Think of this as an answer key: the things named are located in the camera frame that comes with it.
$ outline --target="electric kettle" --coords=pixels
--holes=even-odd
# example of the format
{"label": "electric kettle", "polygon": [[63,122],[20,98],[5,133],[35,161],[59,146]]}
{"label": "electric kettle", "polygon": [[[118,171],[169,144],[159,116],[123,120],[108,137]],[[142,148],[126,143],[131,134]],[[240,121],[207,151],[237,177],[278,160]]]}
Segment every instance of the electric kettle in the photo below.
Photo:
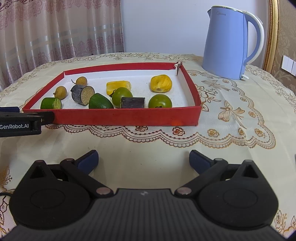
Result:
{"label": "electric kettle", "polygon": [[[227,6],[212,6],[208,11],[210,25],[207,33],[202,67],[220,77],[239,80],[246,65],[261,53],[264,44],[262,21],[254,14]],[[248,22],[257,31],[254,52],[248,57]]]}

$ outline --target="red cardboard tray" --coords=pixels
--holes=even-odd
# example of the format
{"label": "red cardboard tray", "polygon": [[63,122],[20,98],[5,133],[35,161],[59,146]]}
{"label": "red cardboard tray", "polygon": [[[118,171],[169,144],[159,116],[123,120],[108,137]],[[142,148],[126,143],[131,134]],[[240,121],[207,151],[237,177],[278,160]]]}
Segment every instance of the red cardboard tray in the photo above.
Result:
{"label": "red cardboard tray", "polygon": [[[173,82],[172,89],[164,93],[169,96],[173,108],[148,108],[150,98],[157,94],[150,90],[151,77],[167,74]],[[145,97],[143,109],[88,109],[72,100],[71,79],[85,76],[88,85],[108,97],[106,83],[117,80],[131,82],[134,97]],[[58,86],[65,86],[67,97],[62,100],[60,110],[41,110],[43,98],[53,97]],[[64,71],[43,87],[24,107],[23,111],[53,111],[55,124],[105,125],[105,126],[196,126],[201,113],[199,93],[181,63],[126,63],[92,66]]]}

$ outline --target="pink curtain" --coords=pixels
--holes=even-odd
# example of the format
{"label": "pink curtain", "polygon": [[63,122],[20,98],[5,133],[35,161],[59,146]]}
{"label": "pink curtain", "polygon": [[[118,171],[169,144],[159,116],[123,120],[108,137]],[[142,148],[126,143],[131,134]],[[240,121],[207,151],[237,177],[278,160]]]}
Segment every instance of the pink curtain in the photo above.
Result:
{"label": "pink curtain", "polygon": [[124,51],[120,0],[0,4],[0,91],[46,62]]}

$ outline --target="floral tablecloth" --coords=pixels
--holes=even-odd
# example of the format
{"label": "floral tablecloth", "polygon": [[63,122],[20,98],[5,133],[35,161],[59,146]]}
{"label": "floral tablecloth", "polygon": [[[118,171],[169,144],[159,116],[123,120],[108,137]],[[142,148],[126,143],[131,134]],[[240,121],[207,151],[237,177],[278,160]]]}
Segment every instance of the floral tablecloth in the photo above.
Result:
{"label": "floral tablecloth", "polygon": [[[182,61],[202,101],[194,127],[48,125],[38,136],[0,139],[0,190],[13,192],[37,159],[48,164],[96,149],[94,177],[117,188],[171,188],[196,177],[188,162],[196,149],[229,163],[256,162],[279,199],[272,226],[288,237],[296,230],[296,97],[269,73],[247,66],[248,80],[207,73],[195,55],[112,53],[43,64],[0,92],[0,106],[23,107],[64,70],[127,62]],[[9,198],[0,199],[0,233],[15,223]]]}

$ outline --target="white wall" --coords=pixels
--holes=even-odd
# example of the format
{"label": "white wall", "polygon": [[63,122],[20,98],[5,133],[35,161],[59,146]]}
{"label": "white wall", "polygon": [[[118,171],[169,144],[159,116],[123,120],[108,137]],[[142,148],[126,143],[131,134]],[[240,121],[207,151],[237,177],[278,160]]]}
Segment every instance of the white wall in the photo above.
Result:
{"label": "white wall", "polygon": [[[268,26],[268,0],[121,0],[126,52],[188,53],[203,56],[212,5],[226,5],[257,15]],[[249,24],[249,53],[256,31]],[[262,55],[253,65],[262,66]]]}

